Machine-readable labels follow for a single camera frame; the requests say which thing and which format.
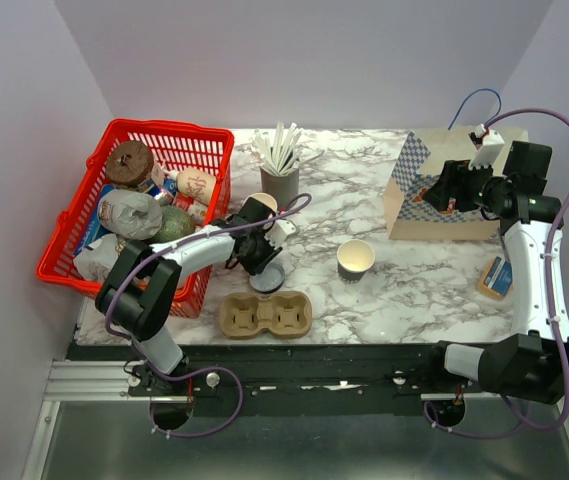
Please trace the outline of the black paper coffee cup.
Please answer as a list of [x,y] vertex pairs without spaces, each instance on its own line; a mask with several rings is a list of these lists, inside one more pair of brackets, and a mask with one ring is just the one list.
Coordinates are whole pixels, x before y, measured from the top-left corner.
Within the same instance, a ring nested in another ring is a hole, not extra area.
[[357,283],[373,266],[375,253],[367,242],[352,239],[339,246],[336,258],[339,278],[346,283]]

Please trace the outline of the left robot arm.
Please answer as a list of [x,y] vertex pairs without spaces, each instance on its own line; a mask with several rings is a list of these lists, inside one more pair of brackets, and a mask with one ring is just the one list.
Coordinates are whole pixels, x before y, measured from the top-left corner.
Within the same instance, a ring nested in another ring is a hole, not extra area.
[[281,252],[266,237],[278,219],[275,210],[255,198],[240,211],[215,219],[176,242],[150,247],[130,241],[119,255],[95,299],[108,330],[153,366],[151,382],[165,395],[178,393],[186,380],[179,365],[184,354],[166,326],[181,281],[215,264],[239,264],[250,275],[263,272]]

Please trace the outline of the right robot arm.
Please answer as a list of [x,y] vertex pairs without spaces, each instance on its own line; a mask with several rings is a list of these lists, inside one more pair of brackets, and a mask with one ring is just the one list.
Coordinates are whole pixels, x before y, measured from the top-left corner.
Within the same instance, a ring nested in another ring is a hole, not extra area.
[[438,392],[464,377],[485,392],[553,404],[569,389],[569,319],[559,258],[562,204],[544,193],[552,150],[515,141],[495,175],[500,150],[483,146],[471,160],[445,161],[423,198],[436,210],[452,205],[499,219],[513,274],[511,333],[487,347],[443,343],[443,357],[425,365],[424,379]]

